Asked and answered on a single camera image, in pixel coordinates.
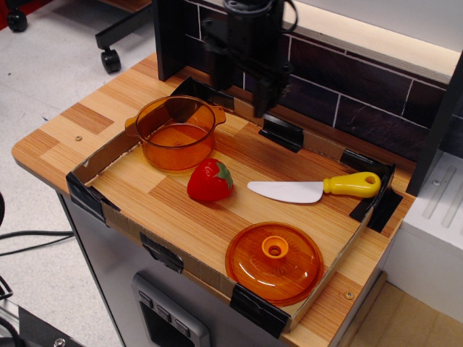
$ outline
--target pot handle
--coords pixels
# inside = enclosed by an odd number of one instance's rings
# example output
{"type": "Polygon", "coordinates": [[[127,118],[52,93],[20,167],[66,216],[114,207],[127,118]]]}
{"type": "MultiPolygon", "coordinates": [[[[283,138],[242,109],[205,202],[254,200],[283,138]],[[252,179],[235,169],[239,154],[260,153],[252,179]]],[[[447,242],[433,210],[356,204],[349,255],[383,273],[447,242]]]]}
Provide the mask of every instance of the pot handle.
{"type": "Polygon", "coordinates": [[[221,106],[211,106],[212,112],[214,112],[214,116],[216,117],[216,125],[225,123],[226,116],[224,108],[221,106]]]}
{"type": "Polygon", "coordinates": [[[129,118],[125,121],[125,133],[128,136],[138,137],[137,117],[129,118]]]}

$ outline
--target buttons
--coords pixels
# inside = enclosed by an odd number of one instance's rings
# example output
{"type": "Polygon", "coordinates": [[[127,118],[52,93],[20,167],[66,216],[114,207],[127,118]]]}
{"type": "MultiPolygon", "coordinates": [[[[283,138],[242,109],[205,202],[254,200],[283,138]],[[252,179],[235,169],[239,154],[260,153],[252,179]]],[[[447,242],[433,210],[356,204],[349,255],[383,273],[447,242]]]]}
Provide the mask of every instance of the buttons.
{"type": "Polygon", "coordinates": [[[142,293],[141,291],[138,292],[139,295],[140,295],[140,300],[142,303],[144,303],[146,306],[148,306],[150,309],[153,308],[153,302],[151,301],[151,299],[144,293],[142,293]]]}
{"type": "Polygon", "coordinates": [[[179,332],[181,332],[183,335],[187,336],[188,338],[190,337],[190,329],[188,329],[188,327],[185,324],[183,324],[179,320],[175,320],[175,324],[179,332]]]}
{"type": "Polygon", "coordinates": [[[170,313],[158,305],[158,314],[163,320],[170,323],[172,321],[170,313]]]}

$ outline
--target toy strawberry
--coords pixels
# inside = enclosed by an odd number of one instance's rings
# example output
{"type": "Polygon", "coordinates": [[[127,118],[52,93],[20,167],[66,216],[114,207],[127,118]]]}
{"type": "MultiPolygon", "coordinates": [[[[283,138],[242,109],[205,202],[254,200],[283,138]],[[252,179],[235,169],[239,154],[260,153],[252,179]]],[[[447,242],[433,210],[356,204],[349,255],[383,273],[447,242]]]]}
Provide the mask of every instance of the toy strawberry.
{"type": "Polygon", "coordinates": [[[233,179],[225,164],[214,158],[203,160],[193,171],[187,186],[188,195],[195,200],[216,201],[228,197],[233,179]]]}

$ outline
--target chair caster wheel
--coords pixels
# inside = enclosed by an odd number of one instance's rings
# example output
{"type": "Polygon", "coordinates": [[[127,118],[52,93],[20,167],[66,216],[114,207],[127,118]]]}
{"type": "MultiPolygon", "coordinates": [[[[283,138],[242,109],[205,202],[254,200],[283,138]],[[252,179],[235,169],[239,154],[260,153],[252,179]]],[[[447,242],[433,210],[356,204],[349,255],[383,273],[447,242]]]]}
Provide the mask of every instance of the chair caster wheel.
{"type": "Polygon", "coordinates": [[[106,72],[111,74],[121,69],[121,59],[114,49],[107,49],[101,52],[101,62],[103,63],[106,72]]]}
{"type": "Polygon", "coordinates": [[[12,31],[21,33],[26,30],[27,18],[24,12],[16,9],[7,15],[7,23],[12,31]]]}

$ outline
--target orange pot lid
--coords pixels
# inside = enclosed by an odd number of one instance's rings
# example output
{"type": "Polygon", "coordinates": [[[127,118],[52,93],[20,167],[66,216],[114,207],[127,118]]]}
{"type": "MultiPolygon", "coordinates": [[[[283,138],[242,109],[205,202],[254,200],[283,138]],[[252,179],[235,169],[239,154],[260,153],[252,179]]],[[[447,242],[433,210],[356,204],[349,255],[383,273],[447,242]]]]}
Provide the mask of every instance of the orange pot lid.
{"type": "Polygon", "coordinates": [[[225,262],[231,279],[278,307],[307,298],[323,277],[317,244],[285,223],[259,223],[239,232],[225,262]]]}

